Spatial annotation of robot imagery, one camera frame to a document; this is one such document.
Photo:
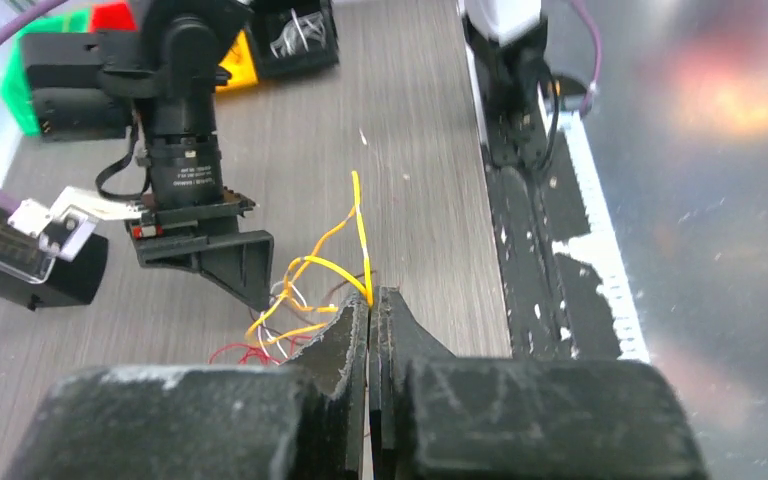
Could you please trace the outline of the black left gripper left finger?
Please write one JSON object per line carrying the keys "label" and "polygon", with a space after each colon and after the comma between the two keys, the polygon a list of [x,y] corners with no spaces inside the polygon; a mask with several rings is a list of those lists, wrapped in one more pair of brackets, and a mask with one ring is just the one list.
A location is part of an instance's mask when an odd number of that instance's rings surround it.
{"label": "black left gripper left finger", "polygon": [[285,363],[111,365],[56,382],[9,479],[359,479],[369,309]]}

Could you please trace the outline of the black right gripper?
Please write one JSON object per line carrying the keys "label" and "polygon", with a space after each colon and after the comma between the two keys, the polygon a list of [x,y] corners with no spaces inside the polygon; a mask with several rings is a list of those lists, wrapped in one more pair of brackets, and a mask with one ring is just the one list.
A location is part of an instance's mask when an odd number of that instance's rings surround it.
{"label": "black right gripper", "polygon": [[274,238],[264,230],[240,232],[238,225],[256,206],[228,188],[216,203],[172,209],[145,194],[125,230],[141,266],[197,274],[263,311],[269,307]]}

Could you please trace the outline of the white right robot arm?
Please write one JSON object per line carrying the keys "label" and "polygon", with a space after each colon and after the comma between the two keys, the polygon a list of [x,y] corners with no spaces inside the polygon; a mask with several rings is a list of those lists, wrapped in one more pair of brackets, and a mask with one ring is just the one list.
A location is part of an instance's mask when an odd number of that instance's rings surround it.
{"label": "white right robot arm", "polygon": [[145,267],[195,273],[249,307],[269,305],[273,238],[243,232],[254,202],[224,185],[215,93],[234,74],[237,45],[266,76],[309,73],[338,60],[329,1],[130,1],[131,29],[33,32],[19,42],[43,134],[127,136],[129,151],[97,187],[136,162],[136,194],[101,191]]}

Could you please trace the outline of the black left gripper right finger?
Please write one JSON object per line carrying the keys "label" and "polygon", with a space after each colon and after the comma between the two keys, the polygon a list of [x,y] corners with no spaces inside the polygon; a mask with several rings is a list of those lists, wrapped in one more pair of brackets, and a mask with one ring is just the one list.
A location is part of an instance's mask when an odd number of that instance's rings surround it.
{"label": "black left gripper right finger", "polygon": [[376,290],[369,406],[378,479],[705,479],[672,387],[623,360],[458,357]]}

